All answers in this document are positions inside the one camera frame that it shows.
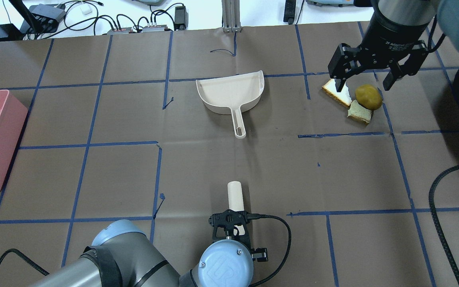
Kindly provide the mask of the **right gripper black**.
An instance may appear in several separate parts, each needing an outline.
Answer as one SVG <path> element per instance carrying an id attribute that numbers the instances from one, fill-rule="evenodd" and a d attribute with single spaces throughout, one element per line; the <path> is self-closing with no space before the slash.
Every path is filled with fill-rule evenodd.
<path id="1" fill-rule="evenodd" d="M 389 91 L 404 76 L 417 74 L 428 57 L 429 50 L 423 40 L 417 40 L 406 50 L 390 47 L 351 47 L 341 43 L 328 64 L 330 77 L 335 80 L 337 92 L 341 92 L 348 78 L 367 70 L 389 69 L 384 79 L 384 90 Z"/>

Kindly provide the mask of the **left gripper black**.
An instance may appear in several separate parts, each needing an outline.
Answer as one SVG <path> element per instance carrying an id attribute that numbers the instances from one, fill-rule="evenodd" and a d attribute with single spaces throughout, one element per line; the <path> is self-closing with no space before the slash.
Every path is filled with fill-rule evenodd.
<path id="1" fill-rule="evenodd" d="M 253 261 L 267 262 L 269 260 L 267 248 L 253 248 L 251 246 L 250 232 L 247 227 L 252 220 L 261 218 L 264 218 L 264 215 L 231 209 L 212 214 L 208 219 L 209 224 L 213 227 L 212 242 L 215 243 L 224 239 L 236 240 L 246 247 Z"/>

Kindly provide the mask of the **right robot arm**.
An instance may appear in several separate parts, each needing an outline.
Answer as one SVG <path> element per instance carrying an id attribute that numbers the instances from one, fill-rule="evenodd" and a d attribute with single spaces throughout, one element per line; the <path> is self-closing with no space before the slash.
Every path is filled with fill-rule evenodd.
<path id="1" fill-rule="evenodd" d="M 404 76 L 413 76 L 428 54 L 449 38 L 459 51 L 459 0 L 355 0 L 372 7 L 373 15 L 361 44 L 341 43 L 328 64 L 340 92 L 347 79 L 367 70 L 390 69 L 385 90 Z"/>

